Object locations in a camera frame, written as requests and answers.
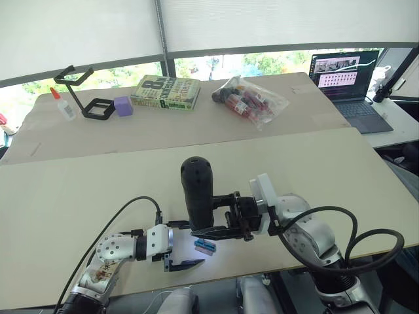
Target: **laptop keyboard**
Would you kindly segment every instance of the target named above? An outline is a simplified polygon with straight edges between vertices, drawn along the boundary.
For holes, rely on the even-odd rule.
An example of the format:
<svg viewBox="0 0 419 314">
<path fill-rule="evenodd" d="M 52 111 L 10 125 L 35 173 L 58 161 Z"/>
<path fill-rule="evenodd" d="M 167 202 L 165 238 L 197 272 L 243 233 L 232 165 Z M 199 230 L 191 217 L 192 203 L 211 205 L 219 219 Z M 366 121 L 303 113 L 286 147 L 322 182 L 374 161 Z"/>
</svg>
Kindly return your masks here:
<svg viewBox="0 0 419 314">
<path fill-rule="evenodd" d="M 371 107 L 371 105 L 365 101 L 361 101 L 359 103 L 337 103 L 335 106 L 345 118 L 376 114 L 376 111 Z"/>
</svg>

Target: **window blind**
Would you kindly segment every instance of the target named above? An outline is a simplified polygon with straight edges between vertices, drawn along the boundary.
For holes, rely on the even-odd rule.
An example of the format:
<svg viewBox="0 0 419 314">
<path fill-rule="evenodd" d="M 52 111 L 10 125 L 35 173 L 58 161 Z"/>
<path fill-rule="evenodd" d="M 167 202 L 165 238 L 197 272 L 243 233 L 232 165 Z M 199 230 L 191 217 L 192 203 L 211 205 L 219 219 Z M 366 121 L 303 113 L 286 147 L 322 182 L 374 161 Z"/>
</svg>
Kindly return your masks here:
<svg viewBox="0 0 419 314">
<path fill-rule="evenodd" d="M 0 41 L 0 81 L 162 54 L 153 0 L 1 1 Z"/>
<path fill-rule="evenodd" d="M 417 0 L 162 0 L 162 12 L 171 58 L 233 47 L 419 42 Z"/>
</svg>

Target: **green book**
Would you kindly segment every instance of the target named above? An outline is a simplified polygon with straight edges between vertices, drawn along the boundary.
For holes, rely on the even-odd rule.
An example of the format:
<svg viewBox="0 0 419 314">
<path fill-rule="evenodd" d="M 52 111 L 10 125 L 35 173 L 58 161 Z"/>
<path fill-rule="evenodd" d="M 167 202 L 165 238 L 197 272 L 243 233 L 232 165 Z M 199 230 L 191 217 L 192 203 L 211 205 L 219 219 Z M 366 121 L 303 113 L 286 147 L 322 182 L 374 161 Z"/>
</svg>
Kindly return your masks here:
<svg viewBox="0 0 419 314">
<path fill-rule="evenodd" d="M 134 105 L 180 109 L 194 109 L 200 81 L 193 78 L 145 75 L 131 95 Z"/>
</svg>

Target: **clear plastic bag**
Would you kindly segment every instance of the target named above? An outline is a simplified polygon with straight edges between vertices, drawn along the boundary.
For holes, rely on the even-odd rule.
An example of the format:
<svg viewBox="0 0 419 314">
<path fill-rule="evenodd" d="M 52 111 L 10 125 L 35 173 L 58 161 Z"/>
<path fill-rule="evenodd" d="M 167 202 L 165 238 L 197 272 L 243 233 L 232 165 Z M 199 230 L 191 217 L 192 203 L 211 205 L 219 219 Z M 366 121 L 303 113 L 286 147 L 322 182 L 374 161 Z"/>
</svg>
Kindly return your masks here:
<svg viewBox="0 0 419 314">
<path fill-rule="evenodd" d="M 231 110 L 251 120 L 259 130 L 275 119 L 289 104 L 286 98 L 240 76 L 230 78 L 214 91 L 212 100 L 224 103 Z"/>
</svg>

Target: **desk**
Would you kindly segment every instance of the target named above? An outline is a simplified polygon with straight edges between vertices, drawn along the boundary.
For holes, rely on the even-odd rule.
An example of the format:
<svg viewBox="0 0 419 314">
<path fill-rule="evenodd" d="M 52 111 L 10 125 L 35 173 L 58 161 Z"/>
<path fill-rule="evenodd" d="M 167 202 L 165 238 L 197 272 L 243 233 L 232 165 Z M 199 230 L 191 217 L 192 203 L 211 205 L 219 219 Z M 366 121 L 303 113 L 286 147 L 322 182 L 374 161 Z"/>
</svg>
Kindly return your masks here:
<svg viewBox="0 0 419 314">
<path fill-rule="evenodd" d="M 266 172 L 278 194 L 301 195 L 312 207 L 351 210 L 359 232 L 391 228 L 405 236 L 406 245 L 419 243 L 416 200 L 354 128 L 1 166 L 0 248 L 5 258 L 0 268 L 0 309 L 56 302 L 90 242 L 135 196 L 154 197 L 164 222 L 187 219 L 179 168 L 190 156 L 211 162 L 215 195 L 235 190 L 250 195 L 248 180 Z M 216 225 L 225 224 L 223 210 L 214 213 Z M 154 215 L 150 203 L 134 203 L 108 232 L 150 228 Z M 344 250 L 350 221 L 338 213 L 320 215 Z M 354 256 L 389 249 L 393 241 L 383 239 L 387 238 L 362 241 Z M 203 264 L 164 273 L 162 262 L 127 263 L 114 294 L 299 265 L 276 237 L 268 235 L 248 243 L 219 241 L 213 256 L 195 251 L 193 240 L 188 230 L 175 232 L 175 260 L 204 257 Z"/>
<path fill-rule="evenodd" d="M 226 80 L 202 82 L 193 112 L 134 106 L 134 115 L 119 117 L 114 113 L 107 121 L 86 119 L 79 113 L 76 120 L 66 122 L 52 95 L 45 94 L 37 99 L 0 162 L 15 164 L 350 127 L 305 73 L 246 80 L 277 92 L 290 102 L 262 131 L 225 105 L 212 101 L 211 93 Z M 300 91 L 296 94 L 293 87 Z M 130 95 L 132 89 L 87 90 L 77 95 L 86 104 L 95 97 Z M 62 97 L 74 102 L 69 93 Z"/>
<path fill-rule="evenodd" d="M 373 107 L 394 130 L 364 134 L 364 138 L 372 147 L 380 148 L 419 140 L 419 122 L 413 119 L 394 101 L 385 98 L 381 103 L 374 103 Z"/>
</svg>

